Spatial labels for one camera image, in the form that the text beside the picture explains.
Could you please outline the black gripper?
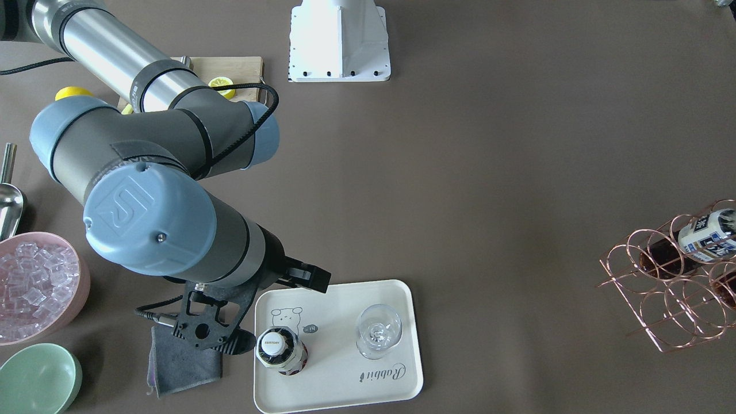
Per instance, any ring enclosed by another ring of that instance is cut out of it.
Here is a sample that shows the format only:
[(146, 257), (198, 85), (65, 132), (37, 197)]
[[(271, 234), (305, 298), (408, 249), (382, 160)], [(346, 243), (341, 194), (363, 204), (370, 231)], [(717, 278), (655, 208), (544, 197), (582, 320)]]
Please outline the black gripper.
[(259, 289), (266, 289), (274, 283), (287, 288), (304, 288), (318, 293), (326, 293), (331, 273), (318, 266), (286, 257), (283, 244), (273, 233), (258, 226), (263, 234), (265, 253), (255, 277)]

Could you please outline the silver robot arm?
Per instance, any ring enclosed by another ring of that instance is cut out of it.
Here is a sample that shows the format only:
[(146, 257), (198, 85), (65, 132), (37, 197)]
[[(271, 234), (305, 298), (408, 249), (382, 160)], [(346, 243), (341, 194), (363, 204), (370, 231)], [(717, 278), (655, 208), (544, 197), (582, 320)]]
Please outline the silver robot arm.
[(124, 115), (98, 98), (63, 98), (30, 131), (53, 180), (83, 205), (97, 254), (216, 288), (326, 291), (327, 271), (287, 257), (278, 238), (200, 186), (273, 157), (278, 94), (269, 106), (226, 99), (96, 1), (3, 1), (2, 40), (45, 44), (132, 105)]

